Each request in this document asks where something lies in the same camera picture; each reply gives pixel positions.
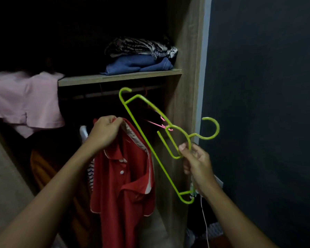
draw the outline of person's left hand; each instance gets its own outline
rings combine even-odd
[[[123,118],[115,116],[100,117],[94,124],[90,135],[87,137],[85,144],[89,145],[97,153],[109,146],[116,138],[119,127]]]

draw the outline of pink garment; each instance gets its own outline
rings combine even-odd
[[[34,132],[64,126],[58,107],[63,74],[0,72],[0,118],[27,138]]]

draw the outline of red polo shirt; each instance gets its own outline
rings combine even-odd
[[[91,211],[101,213],[103,248],[135,248],[136,226],[155,208],[150,150],[126,119],[94,161]]]

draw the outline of person's right arm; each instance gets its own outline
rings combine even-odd
[[[198,191],[210,204],[232,246],[234,248],[277,248],[219,187],[212,171],[209,154],[196,144],[192,144],[192,150],[189,151],[183,143],[179,146],[179,150],[186,158],[185,174],[193,175]]]

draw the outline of person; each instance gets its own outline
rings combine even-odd
[[[48,248],[57,234],[65,210],[89,161],[116,138],[122,118],[101,117],[87,140],[33,201],[0,234],[0,248]],[[232,246],[277,247],[229,199],[216,183],[209,154],[198,145],[192,151],[183,143],[179,150],[186,158],[183,168],[192,174],[196,187],[213,209]]]

